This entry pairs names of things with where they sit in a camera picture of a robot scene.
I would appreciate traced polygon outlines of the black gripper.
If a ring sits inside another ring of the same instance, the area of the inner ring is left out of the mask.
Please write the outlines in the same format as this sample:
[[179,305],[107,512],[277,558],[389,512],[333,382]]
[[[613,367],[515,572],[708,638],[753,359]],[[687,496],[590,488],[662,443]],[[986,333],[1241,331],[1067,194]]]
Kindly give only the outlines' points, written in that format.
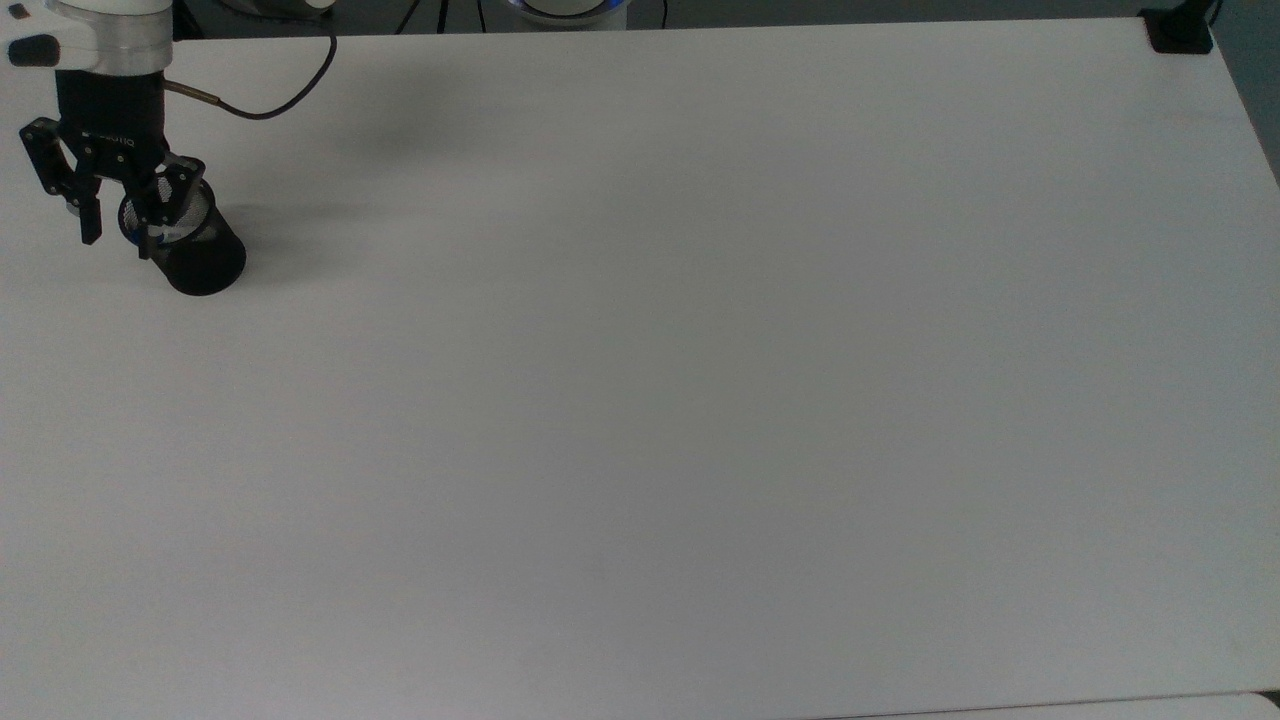
[[56,70],[58,123],[36,118],[19,131],[41,188],[70,206],[83,245],[93,245],[102,234],[100,178],[74,170],[61,141],[81,155],[87,138],[105,140],[127,150],[134,167],[147,172],[166,159],[151,181],[125,191],[124,236],[141,259],[159,259],[193,241],[209,222],[205,163],[166,156],[164,79],[161,72],[104,76]]

